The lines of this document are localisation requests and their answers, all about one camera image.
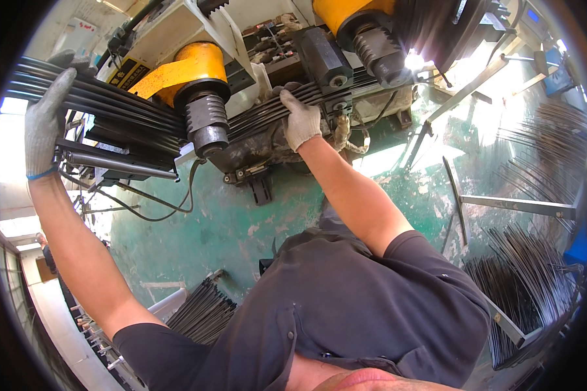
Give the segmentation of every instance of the yellow roller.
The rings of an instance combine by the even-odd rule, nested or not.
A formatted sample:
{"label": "yellow roller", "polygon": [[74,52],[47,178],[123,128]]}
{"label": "yellow roller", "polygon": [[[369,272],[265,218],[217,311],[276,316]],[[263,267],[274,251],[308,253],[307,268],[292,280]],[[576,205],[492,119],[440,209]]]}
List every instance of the yellow roller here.
{"label": "yellow roller", "polygon": [[378,9],[391,15],[394,3],[395,0],[313,0],[313,10],[336,36],[341,24],[352,14]]}
{"label": "yellow roller", "polygon": [[156,68],[128,92],[144,99],[157,94],[167,105],[174,107],[176,92],[188,82],[200,79],[228,82],[224,57],[219,47],[211,42],[194,42],[182,47],[173,62]]}

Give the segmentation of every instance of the forearm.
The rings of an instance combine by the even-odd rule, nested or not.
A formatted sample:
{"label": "forearm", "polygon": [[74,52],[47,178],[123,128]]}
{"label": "forearm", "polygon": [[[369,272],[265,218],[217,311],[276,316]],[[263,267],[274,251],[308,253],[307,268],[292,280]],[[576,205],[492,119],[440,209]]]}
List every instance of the forearm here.
{"label": "forearm", "polygon": [[382,256],[396,236],[413,229],[387,193],[356,172],[321,137],[306,141],[298,153],[339,217],[373,254]]}
{"label": "forearm", "polygon": [[109,251],[74,211],[58,173],[30,181],[29,188],[57,269],[83,308],[112,337],[124,324],[117,319],[122,309],[138,305],[136,299]]}

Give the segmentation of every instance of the hand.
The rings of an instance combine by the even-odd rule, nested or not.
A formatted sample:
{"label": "hand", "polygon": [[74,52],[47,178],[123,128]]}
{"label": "hand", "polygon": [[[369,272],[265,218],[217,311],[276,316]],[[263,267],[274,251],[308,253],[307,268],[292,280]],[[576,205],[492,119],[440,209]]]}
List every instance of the hand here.
{"label": "hand", "polygon": [[93,77],[96,67],[88,57],[74,57],[73,50],[66,50],[51,57],[48,62],[66,67],[41,100],[32,105],[24,116],[24,152],[26,176],[34,180],[55,171],[53,165],[54,145],[57,137],[65,132],[66,111],[61,109],[77,73]]}
{"label": "hand", "polygon": [[316,106],[307,106],[296,99],[288,90],[280,92],[280,101],[291,111],[285,127],[285,138],[294,152],[305,141],[315,136],[321,136],[320,109]]}

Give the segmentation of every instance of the concrete floor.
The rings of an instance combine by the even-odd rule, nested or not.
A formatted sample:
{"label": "concrete floor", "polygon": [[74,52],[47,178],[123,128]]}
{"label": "concrete floor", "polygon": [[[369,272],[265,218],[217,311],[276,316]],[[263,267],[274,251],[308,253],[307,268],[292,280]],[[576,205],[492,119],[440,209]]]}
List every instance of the concrete floor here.
{"label": "concrete floor", "polygon": [[[475,55],[472,60],[482,61],[480,58],[482,55]],[[470,81],[484,65],[474,64],[463,64],[456,74],[449,72],[449,77],[454,77],[459,85]],[[457,266],[464,259],[489,251],[485,230],[513,222],[529,228],[533,215],[471,206],[468,215],[473,239],[469,247],[461,246],[458,225],[447,232],[454,196],[441,156],[454,159],[464,193],[522,198],[493,174],[519,150],[507,141],[497,140],[496,134],[499,127],[512,126],[530,115],[545,99],[539,84],[508,98],[510,90],[533,76],[530,65],[509,64],[479,89],[493,99],[493,104],[469,97],[434,121],[434,136],[426,136],[409,170],[406,162],[421,123],[440,105],[438,94],[420,85],[421,97],[412,107],[412,127],[401,130],[397,118],[384,119],[371,131],[370,151],[361,161],[354,162],[355,168],[383,187],[433,246],[441,249],[444,238],[450,235],[445,255]],[[179,167],[181,183],[151,178],[132,185],[178,203],[187,189],[190,165],[187,162]],[[273,201],[256,207],[248,188],[224,184],[219,170],[207,163],[198,168],[195,176],[192,214],[177,213],[163,222],[148,223],[126,211],[114,213],[111,253],[137,299],[148,307],[178,286],[195,286],[208,273],[222,268],[228,275],[219,286],[241,303],[258,280],[258,260],[271,258],[274,238],[276,246],[280,246],[288,236],[317,224],[320,214],[323,194],[312,176],[277,167],[270,181]],[[149,217],[168,213],[167,208],[133,193],[118,190],[117,196],[130,205],[140,204],[141,213]],[[534,224],[550,222],[546,218]],[[488,355],[485,349],[479,368],[486,367]],[[488,375],[478,376],[470,383],[470,389],[485,384]]]}

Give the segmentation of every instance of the warning label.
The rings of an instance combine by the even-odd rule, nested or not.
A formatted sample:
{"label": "warning label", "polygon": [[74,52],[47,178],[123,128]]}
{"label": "warning label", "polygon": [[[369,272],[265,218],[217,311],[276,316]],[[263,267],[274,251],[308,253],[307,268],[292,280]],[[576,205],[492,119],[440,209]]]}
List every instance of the warning label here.
{"label": "warning label", "polygon": [[135,60],[134,58],[125,57],[122,62],[122,67],[109,77],[107,83],[128,91],[148,72],[150,72],[150,68],[140,61]]}

